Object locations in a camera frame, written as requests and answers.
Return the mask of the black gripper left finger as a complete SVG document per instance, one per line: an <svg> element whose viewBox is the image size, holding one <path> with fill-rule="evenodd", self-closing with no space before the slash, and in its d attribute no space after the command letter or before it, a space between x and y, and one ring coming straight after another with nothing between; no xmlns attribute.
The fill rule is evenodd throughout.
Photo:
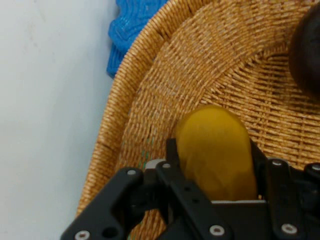
<svg viewBox="0 0 320 240"><path fill-rule="evenodd" d="M161 240L230 240L233 232L179 164L176 140L155 168L120 169L61 235L63 240L124 240L150 210L166 223Z"/></svg>

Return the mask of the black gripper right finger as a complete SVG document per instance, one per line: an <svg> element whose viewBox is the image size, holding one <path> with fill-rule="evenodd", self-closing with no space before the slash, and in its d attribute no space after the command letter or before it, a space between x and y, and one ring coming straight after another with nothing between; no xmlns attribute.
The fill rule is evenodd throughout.
<svg viewBox="0 0 320 240"><path fill-rule="evenodd" d="M320 164L299 170L250 143L258 194L266 201L274 240L320 238Z"/></svg>

